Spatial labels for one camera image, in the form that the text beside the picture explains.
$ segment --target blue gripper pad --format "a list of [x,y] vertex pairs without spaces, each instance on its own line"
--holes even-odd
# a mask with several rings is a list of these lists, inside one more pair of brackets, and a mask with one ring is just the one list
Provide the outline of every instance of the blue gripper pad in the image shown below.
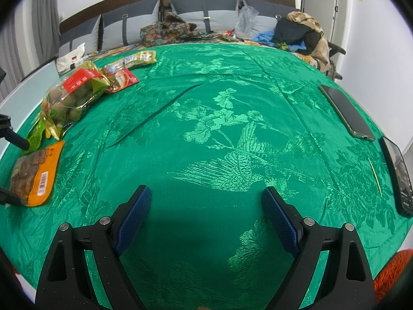
[[[273,189],[273,191],[274,194],[278,195],[275,189]],[[300,252],[297,230],[287,217],[286,213],[283,211],[280,203],[268,188],[266,188],[262,194],[262,207],[265,215],[277,233],[282,247],[286,252],[291,253],[295,258]]]
[[114,248],[117,256],[121,256],[132,245],[135,235],[151,206],[151,200],[151,191],[148,187],[145,187],[118,229],[118,239]]

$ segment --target green tablecloth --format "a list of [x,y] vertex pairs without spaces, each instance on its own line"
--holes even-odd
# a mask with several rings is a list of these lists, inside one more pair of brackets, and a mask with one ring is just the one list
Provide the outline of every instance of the green tablecloth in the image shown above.
[[[395,210],[378,141],[352,138],[318,89],[338,86],[276,49],[155,50],[156,64],[133,71],[139,84],[105,95],[68,131],[49,201],[0,208],[0,246],[22,275],[37,285],[61,223],[94,223],[146,184],[152,207],[121,260],[148,309],[265,307],[292,262],[263,217],[260,194],[269,185],[322,225],[353,223],[375,276],[412,222]],[[0,185],[8,186],[18,155],[9,147]],[[323,253],[304,304],[317,292],[325,259]],[[87,261],[108,305],[91,253]]]

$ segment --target silver screw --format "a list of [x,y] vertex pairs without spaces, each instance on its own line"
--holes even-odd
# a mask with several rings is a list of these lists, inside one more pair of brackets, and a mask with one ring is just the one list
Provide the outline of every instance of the silver screw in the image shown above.
[[345,225],[344,225],[344,227],[346,228],[346,230],[348,230],[348,231],[354,231],[354,225],[352,224],[352,223],[346,223]]
[[99,223],[101,225],[108,225],[108,223],[110,223],[110,217],[103,216],[102,218],[100,218]]
[[68,223],[63,223],[59,226],[59,230],[61,231],[65,231],[69,228],[69,224]]
[[306,218],[304,218],[304,223],[307,226],[313,226],[315,224],[315,221],[314,221],[313,218],[306,217]]

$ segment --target gray cushion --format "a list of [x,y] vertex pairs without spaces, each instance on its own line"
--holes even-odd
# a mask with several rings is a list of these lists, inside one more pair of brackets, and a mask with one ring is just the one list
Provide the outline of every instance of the gray cushion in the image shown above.
[[172,11],[185,22],[195,23],[196,30],[206,32],[204,16],[210,17],[211,31],[227,31],[235,27],[238,0],[170,0]]
[[158,21],[160,0],[142,0],[103,14],[102,50],[140,43],[140,30]]
[[68,54],[82,43],[85,43],[85,55],[97,51],[100,17],[101,15],[93,17],[64,34],[61,34],[59,57]]
[[255,24],[252,27],[253,35],[274,30],[277,18],[286,17],[292,11],[299,11],[294,7],[284,6],[263,0],[243,0],[245,6],[254,7],[259,11]]

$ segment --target blue cloth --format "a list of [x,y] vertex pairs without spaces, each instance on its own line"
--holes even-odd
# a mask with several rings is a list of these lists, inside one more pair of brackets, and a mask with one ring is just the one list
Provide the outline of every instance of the blue cloth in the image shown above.
[[[275,34],[275,30],[268,30],[263,33],[259,33],[251,41],[257,42],[259,44],[267,45],[269,47],[274,47],[275,44],[271,42],[272,38],[274,37],[274,34]],[[290,44],[288,46],[289,52],[296,52],[298,49],[307,50],[307,47],[303,40],[300,43]]]

